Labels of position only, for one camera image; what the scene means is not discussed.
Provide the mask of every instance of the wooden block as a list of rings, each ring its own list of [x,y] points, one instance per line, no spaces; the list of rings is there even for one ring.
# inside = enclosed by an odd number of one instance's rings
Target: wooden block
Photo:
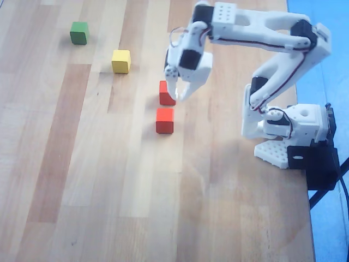
[[[131,66],[131,54],[129,50],[114,50],[111,61],[115,74],[128,74]]]
[[[160,81],[159,99],[160,105],[176,105],[176,101],[171,98],[167,91],[166,81]]]
[[[86,45],[89,38],[88,24],[86,22],[73,22],[70,37],[74,45]]]
[[[157,133],[172,134],[175,111],[173,108],[157,109]]]

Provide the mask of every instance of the wooden table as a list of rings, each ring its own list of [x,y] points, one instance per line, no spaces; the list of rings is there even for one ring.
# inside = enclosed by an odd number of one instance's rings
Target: wooden table
[[[240,135],[244,86],[272,53],[208,43],[207,84],[174,107],[172,135],[155,132],[169,31],[194,3],[4,1],[1,262],[315,260],[305,177]],[[73,21],[88,22],[86,46]],[[128,75],[113,74],[114,49],[131,51]],[[291,88],[276,104],[295,102]]]

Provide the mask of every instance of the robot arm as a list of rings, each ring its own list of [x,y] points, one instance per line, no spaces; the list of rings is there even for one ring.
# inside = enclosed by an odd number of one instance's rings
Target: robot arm
[[[277,32],[281,29],[289,30],[290,35]],[[173,99],[183,101],[206,83],[213,60],[211,53],[204,52],[206,36],[214,44],[279,52],[254,72],[253,77],[263,83],[251,90],[250,105],[254,111],[295,84],[330,55],[331,49],[329,30],[322,24],[312,26],[305,15],[237,9],[235,4],[221,2],[212,7],[200,1],[187,29],[167,51],[165,74]],[[178,77],[188,82],[182,94],[176,89]]]
[[[278,30],[288,30],[289,34]],[[199,1],[179,40],[173,43],[171,35],[164,71],[167,90],[174,100],[186,100],[206,83],[213,64],[212,54],[204,51],[207,37],[213,44],[274,51],[278,54],[258,68],[245,87],[242,135],[281,137],[282,142],[266,141],[255,147],[255,156],[280,168],[292,168],[290,148],[326,146],[331,141],[333,147],[331,108],[298,104],[283,110],[268,106],[268,102],[330,55],[331,36],[325,26],[313,26],[301,14],[244,10],[221,2],[210,6]],[[178,77],[188,83],[181,94],[176,89]]]

